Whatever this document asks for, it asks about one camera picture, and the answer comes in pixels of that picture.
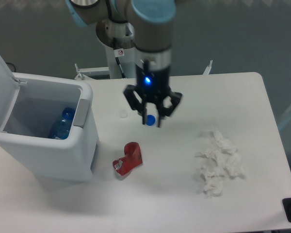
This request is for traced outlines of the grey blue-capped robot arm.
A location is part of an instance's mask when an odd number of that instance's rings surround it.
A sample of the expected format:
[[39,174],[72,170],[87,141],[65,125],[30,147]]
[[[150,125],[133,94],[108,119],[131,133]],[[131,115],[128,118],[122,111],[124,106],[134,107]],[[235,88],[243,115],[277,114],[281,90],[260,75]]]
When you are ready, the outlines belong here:
[[172,32],[176,14],[174,0],[68,0],[66,4],[74,20],[87,26],[111,22],[106,28],[108,41],[124,48],[121,42],[132,42],[136,85],[124,90],[132,110],[146,124],[146,105],[152,103],[158,111],[157,126],[171,116],[182,94],[169,86]]

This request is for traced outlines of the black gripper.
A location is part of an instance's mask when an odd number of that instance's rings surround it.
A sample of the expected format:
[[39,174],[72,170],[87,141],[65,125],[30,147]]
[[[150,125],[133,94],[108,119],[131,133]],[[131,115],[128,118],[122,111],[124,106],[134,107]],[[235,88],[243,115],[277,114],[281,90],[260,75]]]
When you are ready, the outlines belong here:
[[[136,66],[136,86],[127,85],[123,91],[124,96],[132,110],[136,110],[142,117],[142,124],[146,124],[147,110],[146,102],[154,103],[158,100],[156,107],[158,110],[157,127],[161,127],[161,121],[165,117],[170,117],[173,111],[180,104],[182,93],[170,91],[169,71],[167,67],[158,71],[145,72],[142,68]],[[138,94],[142,101],[139,101],[134,92]],[[170,105],[164,106],[164,99],[170,98]]]

